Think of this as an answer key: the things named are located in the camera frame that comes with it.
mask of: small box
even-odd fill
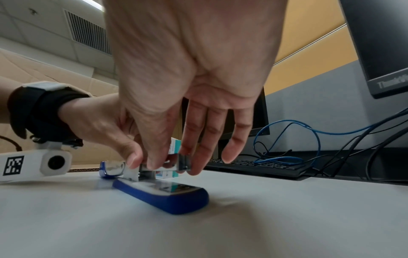
[[[180,147],[181,147],[181,141],[171,137],[169,154],[179,153]],[[177,173],[176,171],[160,171],[159,173],[156,174],[156,178],[161,178],[161,179],[178,177],[178,176],[179,176],[179,173]]]

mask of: qr code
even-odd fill
[[[18,175],[23,167],[24,156],[7,158],[3,176]]]

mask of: ceiling vent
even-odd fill
[[[65,10],[72,39],[88,47],[111,55],[106,30]]]

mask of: gray wall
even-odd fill
[[[402,110],[408,106],[408,93],[373,99],[368,91],[360,63],[355,61],[269,94],[266,96],[266,105],[270,123],[281,119],[295,119],[317,130],[347,132],[374,124]],[[388,128],[405,119],[408,119],[408,116],[390,122],[380,129]],[[287,123],[273,125],[269,136],[261,136],[258,139],[270,147],[286,125]],[[403,126],[400,126],[384,133],[368,136],[357,148],[363,149],[376,145],[402,128]],[[355,135],[319,135],[322,150],[338,150]],[[248,139],[242,153],[254,153],[253,140],[254,137]],[[261,145],[257,147],[257,150],[263,150]],[[401,137],[389,147],[408,147],[408,136]],[[311,131],[292,125],[272,151],[288,149],[317,150],[316,138]]]

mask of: black wristband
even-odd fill
[[[58,109],[68,101],[85,97],[89,96],[69,87],[57,91],[20,87],[7,102],[11,127],[23,139],[27,138],[27,129],[44,142],[75,141],[78,137],[58,117]]]

